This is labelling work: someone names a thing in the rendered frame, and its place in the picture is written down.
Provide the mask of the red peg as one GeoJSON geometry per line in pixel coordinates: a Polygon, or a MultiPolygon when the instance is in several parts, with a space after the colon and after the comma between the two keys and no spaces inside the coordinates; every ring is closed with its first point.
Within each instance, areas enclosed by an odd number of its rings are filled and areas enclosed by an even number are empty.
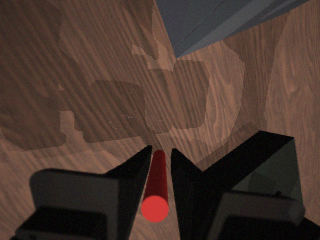
{"type": "Polygon", "coordinates": [[[156,150],[149,171],[141,205],[143,217],[150,222],[161,222],[169,211],[166,157],[162,150],[156,150]]]}

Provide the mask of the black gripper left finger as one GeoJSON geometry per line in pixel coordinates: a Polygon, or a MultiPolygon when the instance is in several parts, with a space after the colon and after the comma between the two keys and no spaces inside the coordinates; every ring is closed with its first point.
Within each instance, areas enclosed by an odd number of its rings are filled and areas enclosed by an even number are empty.
{"type": "Polygon", "coordinates": [[[150,168],[152,145],[104,174],[48,168],[29,181],[41,206],[103,213],[107,240],[129,240],[150,168]]]}

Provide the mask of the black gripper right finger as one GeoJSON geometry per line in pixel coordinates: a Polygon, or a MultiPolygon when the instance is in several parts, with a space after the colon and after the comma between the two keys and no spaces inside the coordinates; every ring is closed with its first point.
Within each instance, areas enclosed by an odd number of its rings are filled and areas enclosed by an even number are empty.
{"type": "Polygon", "coordinates": [[[225,189],[176,148],[171,153],[171,177],[180,240],[218,240],[230,215],[298,226],[306,212],[303,204],[286,196],[225,189]]]}

